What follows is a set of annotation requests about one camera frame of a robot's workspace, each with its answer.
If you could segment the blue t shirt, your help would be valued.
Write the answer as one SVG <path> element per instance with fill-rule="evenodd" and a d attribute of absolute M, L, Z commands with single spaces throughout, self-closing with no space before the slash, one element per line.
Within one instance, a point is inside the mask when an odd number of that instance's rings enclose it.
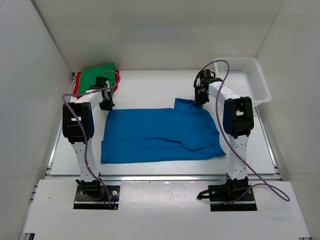
<path fill-rule="evenodd" d="M 194 100 L 176 98 L 173 108 L 109 112 L 100 162 L 198 161 L 225 155 L 211 114 Z"/>

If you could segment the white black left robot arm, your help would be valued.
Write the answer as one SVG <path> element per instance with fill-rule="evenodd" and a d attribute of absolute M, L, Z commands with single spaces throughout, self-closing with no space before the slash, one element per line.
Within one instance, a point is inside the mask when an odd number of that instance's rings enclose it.
<path fill-rule="evenodd" d="M 62 134 L 76 154 L 80 169 L 80 179 L 76 182 L 83 193 L 93 199 L 101 198 L 105 192 L 92 149 L 95 132 L 93 109 L 98 106 L 102 111 L 111 111 L 115 106 L 112 89 L 116 86 L 101 75 L 96 77 L 95 84 L 85 93 L 72 94 L 73 97 L 79 97 L 75 102 L 66 101 L 67 94 L 62 96 Z"/>

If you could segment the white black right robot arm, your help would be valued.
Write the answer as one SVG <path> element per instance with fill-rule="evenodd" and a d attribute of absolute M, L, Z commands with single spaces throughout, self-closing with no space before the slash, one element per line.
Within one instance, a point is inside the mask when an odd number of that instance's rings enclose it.
<path fill-rule="evenodd" d="M 254 128 L 252 100 L 224 86 L 223 80 L 216 78 L 209 69 L 199 71 L 193 87 L 197 104 L 209 102 L 209 96 L 212 96 L 216 103 L 223 105 L 222 123 L 218 126 L 223 127 L 222 134 L 228 135 L 230 153 L 226 183 L 222 188 L 226 198 L 236 200 L 249 187 L 246 158 L 247 143 Z"/>

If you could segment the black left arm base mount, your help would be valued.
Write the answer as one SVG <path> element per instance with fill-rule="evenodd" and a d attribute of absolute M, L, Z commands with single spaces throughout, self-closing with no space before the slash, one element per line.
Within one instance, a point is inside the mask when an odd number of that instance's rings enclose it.
<path fill-rule="evenodd" d="M 107 192 L 97 181 L 84 182 L 76 180 L 73 209 L 76 210 L 118 210 L 120 199 L 120 185 L 107 185 Z"/>

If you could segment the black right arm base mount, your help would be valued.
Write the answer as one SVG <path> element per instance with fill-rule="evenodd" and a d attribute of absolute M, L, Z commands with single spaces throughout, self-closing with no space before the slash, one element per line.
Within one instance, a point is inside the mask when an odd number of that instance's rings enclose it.
<path fill-rule="evenodd" d="M 249 182 L 232 183 L 227 180 L 221 185 L 208 185 L 197 200 L 209 199 L 211 212 L 252 212 L 257 211 L 255 195 Z"/>

